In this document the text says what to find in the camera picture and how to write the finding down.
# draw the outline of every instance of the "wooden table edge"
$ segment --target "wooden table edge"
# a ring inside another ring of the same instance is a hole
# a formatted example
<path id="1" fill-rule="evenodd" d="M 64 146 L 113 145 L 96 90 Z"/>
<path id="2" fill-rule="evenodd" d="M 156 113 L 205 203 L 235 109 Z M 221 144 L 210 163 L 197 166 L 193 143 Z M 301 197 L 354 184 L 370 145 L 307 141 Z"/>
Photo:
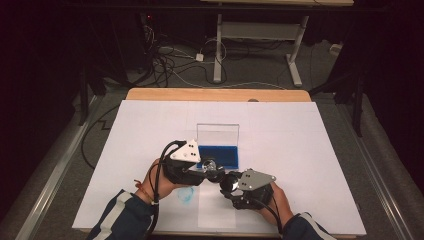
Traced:
<path id="1" fill-rule="evenodd" d="M 311 102 L 311 97 L 305 90 L 132 88 L 126 100 Z"/>

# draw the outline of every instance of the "sleeve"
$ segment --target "sleeve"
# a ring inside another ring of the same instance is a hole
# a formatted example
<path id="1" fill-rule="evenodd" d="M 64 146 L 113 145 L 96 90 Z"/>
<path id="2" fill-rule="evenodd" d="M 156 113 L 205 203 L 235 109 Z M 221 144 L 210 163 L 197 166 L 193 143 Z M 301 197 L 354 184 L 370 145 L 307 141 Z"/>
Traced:
<path id="1" fill-rule="evenodd" d="M 335 240 L 309 213 L 297 214 L 283 228 L 283 240 Z"/>
<path id="2" fill-rule="evenodd" d="M 103 212 L 87 239 L 140 239 L 151 223 L 153 207 L 121 190 Z"/>

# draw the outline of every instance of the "blue object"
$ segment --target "blue object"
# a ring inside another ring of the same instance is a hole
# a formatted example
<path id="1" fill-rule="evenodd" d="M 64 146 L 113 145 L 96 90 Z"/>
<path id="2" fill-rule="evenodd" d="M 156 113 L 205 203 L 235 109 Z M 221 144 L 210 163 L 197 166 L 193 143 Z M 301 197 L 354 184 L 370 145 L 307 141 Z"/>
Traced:
<path id="1" fill-rule="evenodd" d="M 199 153 L 202 158 L 214 158 L 225 169 L 238 169 L 237 146 L 199 146 Z M 202 164 L 198 163 L 197 168 L 202 168 Z"/>

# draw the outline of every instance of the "desk leg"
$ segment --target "desk leg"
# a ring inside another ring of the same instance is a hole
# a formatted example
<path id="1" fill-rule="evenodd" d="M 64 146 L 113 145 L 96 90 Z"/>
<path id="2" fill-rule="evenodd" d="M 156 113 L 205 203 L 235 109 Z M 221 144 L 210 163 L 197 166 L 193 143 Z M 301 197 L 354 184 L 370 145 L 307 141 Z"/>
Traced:
<path id="1" fill-rule="evenodd" d="M 218 22 L 217 22 L 217 29 L 216 29 L 215 66 L 213 70 L 213 81 L 215 83 L 221 82 L 221 64 L 222 64 L 221 40 L 222 40 L 222 14 L 218 14 Z"/>
<path id="2" fill-rule="evenodd" d="M 297 52 L 299 51 L 299 48 L 300 48 L 300 44 L 302 43 L 302 38 L 303 38 L 303 34 L 305 33 L 305 30 L 306 30 L 306 24 L 308 23 L 308 19 L 309 19 L 309 16 L 303 17 L 302 23 L 300 24 L 299 29 L 298 29 L 297 34 L 296 34 L 293 53 L 286 55 L 287 64 L 289 65 L 289 69 L 290 69 L 290 73 L 292 75 L 293 83 L 296 87 L 302 86 L 302 81 L 300 79 L 299 71 L 297 70 L 295 60 L 296 60 Z"/>
<path id="3" fill-rule="evenodd" d="M 80 100 L 81 100 L 81 117 L 79 126 L 84 125 L 85 120 L 88 116 L 88 89 L 87 89 L 87 72 L 85 66 L 83 66 L 80 73 Z"/>

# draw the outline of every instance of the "wrist strap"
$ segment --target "wrist strap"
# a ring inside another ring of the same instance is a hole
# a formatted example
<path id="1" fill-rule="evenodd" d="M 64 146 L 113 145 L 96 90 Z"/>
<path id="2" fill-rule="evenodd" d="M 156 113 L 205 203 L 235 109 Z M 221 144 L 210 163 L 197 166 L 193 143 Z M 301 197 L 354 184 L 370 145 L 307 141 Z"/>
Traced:
<path id="1" fill-rule="evenodd" d="M 150 195 L 146 192 L 146 190 L 144 190 L 144 188 L 141 187 L 141 182 L 139 180 L 134 179 L 134 182 L 136 182 L 135 187 L 140 189 L 140 191 L 144 194 L 144 196 L 146 196 L 151 205 L 155 205 L 155 201 L 153 200 L 153 198 L 150 197 Z"/>

